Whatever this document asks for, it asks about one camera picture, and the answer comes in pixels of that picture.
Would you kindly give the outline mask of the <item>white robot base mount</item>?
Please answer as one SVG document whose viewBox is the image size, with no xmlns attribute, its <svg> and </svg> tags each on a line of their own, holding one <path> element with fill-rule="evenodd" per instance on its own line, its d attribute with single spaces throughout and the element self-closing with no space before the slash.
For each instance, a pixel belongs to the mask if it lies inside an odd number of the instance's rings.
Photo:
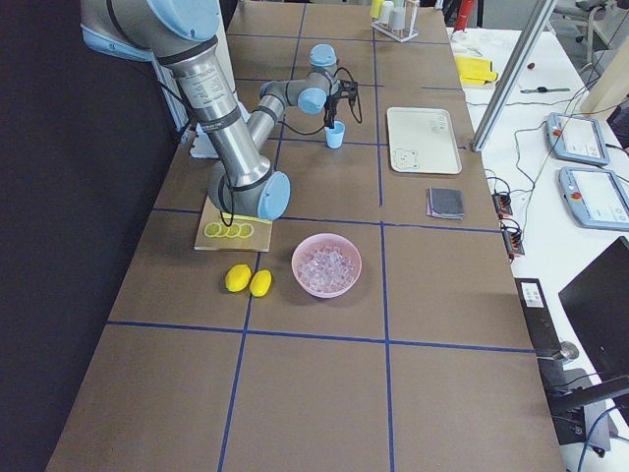
<svg viewBox="0 0 629 472">
<path fill-rule="evenodd" d="M 218 154 L 200 123 L 197 123 L 195 127 L 195 137 L 190 149 L 190 155 L 198 159 L 218 159 Z"/>
</svg>

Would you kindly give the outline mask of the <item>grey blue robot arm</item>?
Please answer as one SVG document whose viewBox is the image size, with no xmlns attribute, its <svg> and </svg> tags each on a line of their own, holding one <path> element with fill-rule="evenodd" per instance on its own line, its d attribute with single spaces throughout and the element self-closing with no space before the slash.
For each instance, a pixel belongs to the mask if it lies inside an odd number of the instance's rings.
<svg viewBox="0 0 629 472">
<path fill-rule="evenodd" d="M 265 84 L 257 108 L 244 118 L 216 55 L 224 33 L 216 1 L 84 1 L 81 14 L 90 49 L 127 60 L 157 60 L 173 73 L 220 159 L 207 194 L 221 211 L 280 217 L 289 204 L 290 181 L 259 152 L 279 119 L 297 106 L 311 115 L 322 113 L 331 129 L 338 102 L 358 101 L 357 83 L 338 77 L 333 47 L 318 44 L 308 76 Z"/>
</svg>

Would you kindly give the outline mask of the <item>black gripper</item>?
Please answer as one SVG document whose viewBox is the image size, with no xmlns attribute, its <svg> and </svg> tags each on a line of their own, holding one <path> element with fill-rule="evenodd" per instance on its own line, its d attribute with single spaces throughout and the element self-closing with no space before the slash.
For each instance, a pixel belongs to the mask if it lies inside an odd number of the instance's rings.
<svg viewBox="0 0 629 472">
<path fill-rule="evenodd" d="M 342 99 L 348 101 L 350 109 L 353 109 L 357 102 L 358 83 L 352 80 L 339 80 L 336 91 L 327 98 L 323 116 L 323 126 L 325 129 L 334 129 L 337 117 L 337 105 Z"/>
</svg>

